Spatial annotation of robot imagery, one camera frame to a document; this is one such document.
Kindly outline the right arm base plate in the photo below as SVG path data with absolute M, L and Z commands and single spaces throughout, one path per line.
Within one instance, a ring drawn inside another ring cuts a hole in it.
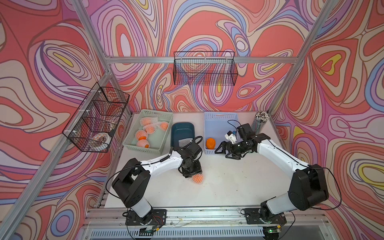
M 271 214 L 264 208 L 245 208 L 240 213 L 246 218 L 248 225 L 285 225 L 287 223 L 284 213 Z

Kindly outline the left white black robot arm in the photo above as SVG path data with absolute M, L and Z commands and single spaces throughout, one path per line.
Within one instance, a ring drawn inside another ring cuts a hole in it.
M 184 147 L 171 149 L 166 155 L 148 161 L 130 159 L 112 181 L 112 189 L 125 205 L 139 218 L 152 215 L 153 207 L 145 199 L 148 183 L 151 178 L 170 170 L 178 170 L 186 179 L 201 174 L 200 157 L 202 148 L 195 142 Z

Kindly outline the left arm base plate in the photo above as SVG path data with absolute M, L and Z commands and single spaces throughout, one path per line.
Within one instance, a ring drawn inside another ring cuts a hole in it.
M 126 219 L 126 226 L 163 226 L 166 224 L 167 210 L 154 209 L 142 218 L 128 210 L 123 213 L 123 217 Z

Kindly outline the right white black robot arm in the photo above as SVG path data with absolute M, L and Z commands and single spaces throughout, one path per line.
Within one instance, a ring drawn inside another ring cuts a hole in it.
M 237 132 L 241 140 L 238 141 L 233 132 L 228 132 L 215 154 L 240 160 L 248 153 L 258 153 L 279 167 L 291 180 L 285 194 L 261 203 L 261 221 L 267 223 L 281 213 L 305 211 L 328 200 L 329 191 L 322 167 L 299 160 L 278 147 L 268 135 L 254 132 L 249 124 L 240 125 Z

